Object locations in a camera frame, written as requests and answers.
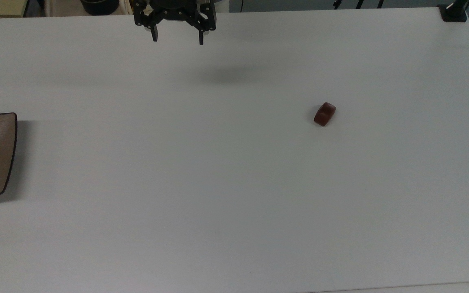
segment white table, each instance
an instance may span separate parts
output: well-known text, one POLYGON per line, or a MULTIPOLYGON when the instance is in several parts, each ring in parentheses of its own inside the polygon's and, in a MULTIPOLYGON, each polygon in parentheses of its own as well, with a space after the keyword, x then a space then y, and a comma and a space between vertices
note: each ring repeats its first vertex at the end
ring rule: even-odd
POLYGON ((469 282, 469 22, 233 13, 204 46, 159 32, 0 20, 0 113, 19 119, 0 292, 469 282))

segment black pot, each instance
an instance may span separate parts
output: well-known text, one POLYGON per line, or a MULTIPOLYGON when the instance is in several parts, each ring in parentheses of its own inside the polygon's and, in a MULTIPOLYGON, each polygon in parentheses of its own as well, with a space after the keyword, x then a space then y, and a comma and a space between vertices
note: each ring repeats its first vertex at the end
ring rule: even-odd
POLYGON ((110 15, 119 7, 119 0, 81 0, 81 3, 91 15, 110 15))

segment black cable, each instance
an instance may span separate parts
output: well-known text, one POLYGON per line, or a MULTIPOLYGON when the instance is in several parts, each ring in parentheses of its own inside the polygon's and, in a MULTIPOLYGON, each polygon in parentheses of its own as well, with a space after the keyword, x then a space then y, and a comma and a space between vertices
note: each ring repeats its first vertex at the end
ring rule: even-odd
POLYGON ((341 5, 341 1, 342 1, 342 0, 335 0, 335 1, 334 1, 334 4, 333 4, 334 10, 336 10, 336 9, 341 5))

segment small brown block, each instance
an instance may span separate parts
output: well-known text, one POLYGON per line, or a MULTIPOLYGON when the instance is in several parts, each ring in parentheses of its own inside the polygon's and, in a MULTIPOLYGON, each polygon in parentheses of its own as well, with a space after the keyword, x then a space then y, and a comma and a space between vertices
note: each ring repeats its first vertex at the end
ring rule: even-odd
POLYGON ((331 120, 334 113, 335 106, 325 102, 316 113, 316 116, 314 116, 314 122, 320 124, 321 126, 325 126, 329 120, 331 120))

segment black robotic arm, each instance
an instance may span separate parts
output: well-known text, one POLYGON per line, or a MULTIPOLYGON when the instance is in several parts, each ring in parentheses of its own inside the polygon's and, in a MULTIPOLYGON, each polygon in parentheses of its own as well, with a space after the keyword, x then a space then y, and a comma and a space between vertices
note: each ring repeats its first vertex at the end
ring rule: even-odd
POLYGON ((204 32, 216 30, 216 11, 213 0, 149 0, 153 11, 145 15, 148 0, 134 0, 134 18, 137 26, 151 31, 153 41, 158 40, 157 24, 162 19, 180 20, 199 31, 199 42, 204 44, 204 32))

